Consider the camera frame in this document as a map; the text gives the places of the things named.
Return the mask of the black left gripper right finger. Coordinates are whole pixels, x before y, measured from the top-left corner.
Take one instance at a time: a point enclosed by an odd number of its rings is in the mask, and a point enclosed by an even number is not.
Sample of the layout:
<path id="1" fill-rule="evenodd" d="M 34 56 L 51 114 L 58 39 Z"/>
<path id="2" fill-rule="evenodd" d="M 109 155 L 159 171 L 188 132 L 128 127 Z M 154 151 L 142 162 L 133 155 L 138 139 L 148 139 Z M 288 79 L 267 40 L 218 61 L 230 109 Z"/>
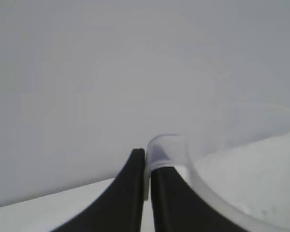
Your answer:
<path id="1" fill-rule="evenodd" d="M 232 232 L 233 223 L 208 206 L 173 167 L 151 173 L 157 232 Z"/>

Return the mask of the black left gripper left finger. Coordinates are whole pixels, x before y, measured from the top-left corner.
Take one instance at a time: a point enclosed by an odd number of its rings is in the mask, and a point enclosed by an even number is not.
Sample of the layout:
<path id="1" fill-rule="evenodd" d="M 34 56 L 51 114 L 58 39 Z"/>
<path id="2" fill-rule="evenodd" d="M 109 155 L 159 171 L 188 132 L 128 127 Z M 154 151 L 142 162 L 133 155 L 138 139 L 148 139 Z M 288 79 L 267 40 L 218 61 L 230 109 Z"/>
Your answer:
<path id="1" fill-rule="evenodd" d="M 110 186 L 55 232 L 139 232 L 144 205 L 145 151 L 133 149 Z"/>

